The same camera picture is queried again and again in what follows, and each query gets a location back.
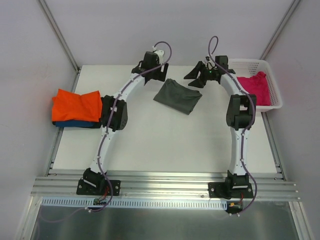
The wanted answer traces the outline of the dark grey t shirt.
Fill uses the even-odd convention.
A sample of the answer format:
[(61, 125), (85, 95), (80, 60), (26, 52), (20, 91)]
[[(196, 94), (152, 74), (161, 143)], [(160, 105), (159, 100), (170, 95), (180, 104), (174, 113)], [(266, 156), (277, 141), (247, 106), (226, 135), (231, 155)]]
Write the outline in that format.
[(182, 86), (173, 79), (166, 79), (154, 101), (189, 115), (203, 95), (198, 90)]

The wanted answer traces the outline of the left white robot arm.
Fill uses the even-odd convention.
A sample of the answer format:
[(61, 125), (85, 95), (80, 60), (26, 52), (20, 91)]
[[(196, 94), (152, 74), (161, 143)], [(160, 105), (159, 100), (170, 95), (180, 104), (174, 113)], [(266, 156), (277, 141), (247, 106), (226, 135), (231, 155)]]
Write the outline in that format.
[(96, 156), (89, 168), (84, 171), (82, 177), (93, 194), (100, 194), (107, 188), (107, 154), (111, 149), (115, 136), (128, 123), (128, 101), (130, 97), (150, 80), (161, 82), (165, 80), (169, 64), (163, 61), (164, 55), (164, 50), (159, 50), (155, 47), (153, 51), (147, 51), (143, 60), (131, 70), (126, 84), (114, 95), (103, 97), (100, 143)]

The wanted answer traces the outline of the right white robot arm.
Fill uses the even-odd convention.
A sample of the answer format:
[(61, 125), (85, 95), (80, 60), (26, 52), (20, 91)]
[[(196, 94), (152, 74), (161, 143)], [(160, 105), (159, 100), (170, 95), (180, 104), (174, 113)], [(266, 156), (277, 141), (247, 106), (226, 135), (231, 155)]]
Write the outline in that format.
[(241, 86), (235, 71), (229, 68), (226, 55), (199, 61), (184, 79), (190, 80), (188, 86), (195, 88), (204, 88), (208, 81), (217, 81), (229, 95), (226, 124), (231, 132), (231, 161), (224, 181), (208, 183), (209, 197), (253, 199), (247, 147), (250, 129), (255, 123), (257, 97)]

